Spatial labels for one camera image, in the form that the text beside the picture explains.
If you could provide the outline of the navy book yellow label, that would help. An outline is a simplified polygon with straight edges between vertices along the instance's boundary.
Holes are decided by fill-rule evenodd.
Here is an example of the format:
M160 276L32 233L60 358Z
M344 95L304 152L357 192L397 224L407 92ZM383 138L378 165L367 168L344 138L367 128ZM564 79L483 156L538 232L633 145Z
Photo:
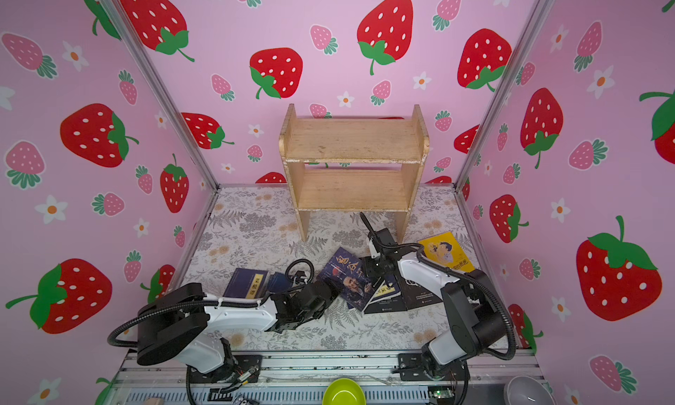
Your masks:
M404 312L407 310L402 290L394 275L386 276L371 298L363 313L365 315Z

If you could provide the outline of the dark blue portrait cover book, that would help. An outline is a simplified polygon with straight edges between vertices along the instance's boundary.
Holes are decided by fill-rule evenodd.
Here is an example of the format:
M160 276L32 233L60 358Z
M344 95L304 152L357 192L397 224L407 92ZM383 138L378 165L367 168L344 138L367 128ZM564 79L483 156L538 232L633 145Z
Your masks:
M331 281L339 295L360 312L366 309L383 281L382 278L369 278L360 258L342 247L325 264L318 278Z

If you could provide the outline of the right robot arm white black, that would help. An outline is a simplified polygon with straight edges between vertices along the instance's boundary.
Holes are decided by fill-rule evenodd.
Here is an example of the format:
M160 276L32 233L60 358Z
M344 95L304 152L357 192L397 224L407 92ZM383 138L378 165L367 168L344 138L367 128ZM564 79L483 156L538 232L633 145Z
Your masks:
M417 365L429 378L441 379L453 366L482 354L504 361L515 357L513 320L483 271L455 271L438 264L425 255L422 244L396 243L388 229L369 229L368 246L371 255L363 264L367 276L400 276L443 302L448 330L422 347Z

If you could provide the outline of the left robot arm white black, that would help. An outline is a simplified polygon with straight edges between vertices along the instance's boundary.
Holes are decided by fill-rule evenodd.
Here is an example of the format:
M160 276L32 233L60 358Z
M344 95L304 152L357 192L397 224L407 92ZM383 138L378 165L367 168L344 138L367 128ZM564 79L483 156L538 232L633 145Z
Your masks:
M343 291L331 279L285 275L292 283L286 291L246 300L206 294L200 283L169 292L139 310L137 317L107 337L113 347L133 349L137 363L154 366L176 359L188 373L214 381L230 381L245 373L232 353L230 342L213 335L229 329L283 333L312 322Z

